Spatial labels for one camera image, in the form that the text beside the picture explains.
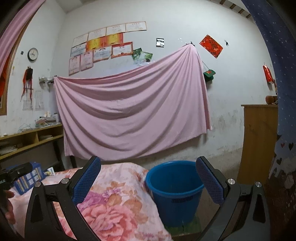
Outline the person left hand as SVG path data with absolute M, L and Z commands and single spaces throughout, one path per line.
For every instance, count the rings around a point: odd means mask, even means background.
M 9 190 L 3 190 L 3 194 L 1 195 L 1 207 L 4 208 L 4 215 L 7 221 L 12 225 L 16 223 L 13 205 L 10 202 L 10 198 L 13 198 L 14 196 L 15 194 Z

